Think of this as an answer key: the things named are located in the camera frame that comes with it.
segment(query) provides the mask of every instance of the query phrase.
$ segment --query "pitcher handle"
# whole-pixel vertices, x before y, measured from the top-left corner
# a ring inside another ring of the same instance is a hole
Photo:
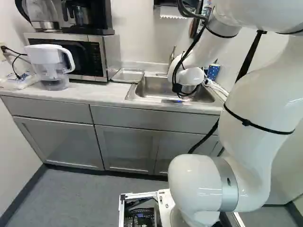
[[[75,66],[75,62],[74,62],[74,59],[73,59],[73,57],[72,57],[71,52],[70,52],[69,50],[63,48],[63,47],[58,47],[58,50],[62,51],[64,54],[66,54],[66,55],[67,55],[67,58],[68,58],[68,60],[69,60],[69,62],[70,62],[69,65],[70,65],[71,67],[70,67],[69,69],[66,69],[64,73],[69,73],[69,72],[74,71],[75,68],[76,68],[76,66]]]

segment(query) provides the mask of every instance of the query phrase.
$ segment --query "electrical outlet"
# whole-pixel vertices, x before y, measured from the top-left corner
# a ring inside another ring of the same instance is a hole
[[[4,42],[0,42],[0,46],[6,46],[6,44]],[[4,61],[6,60],[6,57],[3,54],[3,51],[0,51],[0,61]]]
[[[0,42],[0,47],[1,46],[6,46],[6,43],[5,42]]]

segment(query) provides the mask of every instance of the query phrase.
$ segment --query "sink basin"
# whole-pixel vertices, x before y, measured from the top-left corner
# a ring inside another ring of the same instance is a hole
[[[195,86],[183,86],[182,91],[190,93],[194,88]],[[213,103],[215,101],[209,88],[204,86],[199,86],[192,96],[183,98],[179,98],[171,89],[172,84],[166,76],[144,76],[138,84],[132,84],[125,99],[162,103]]]

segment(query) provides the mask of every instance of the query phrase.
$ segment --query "cabinet drawer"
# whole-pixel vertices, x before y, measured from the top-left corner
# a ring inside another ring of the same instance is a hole
[[[67,122],[92,123],[89,105],[2,96],[12,115]]]
[[[217,115],[141,110],[91,105],[95,124],[140,129],[206,134],[218,120]]]

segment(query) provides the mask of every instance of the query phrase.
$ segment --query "kitchen cabinet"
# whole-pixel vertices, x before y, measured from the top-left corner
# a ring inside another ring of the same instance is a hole
[[[1,96],[13,116],[93,124],[89,105]]]
[[[93,125],[13,118],[44,163],[104,170]]]
[[[90,105],[94,124],[207,134],[218,115]]]
[[[158,152],[155,164],[155,175],[166,175],[171,160],[177,155],[186,154],[204,135],[161,131],[158,135]],[[217,156],[222,146],[218,136],[211,136],[198,147],[194,154]]]
[[[171,160],[186,154],[204,135],[96,125],[106,170],[166,175]],[[222,146],[211,136],[195,154],[217,156]]]
[[[96,125],[106,170],[153,174],[157,131]]]

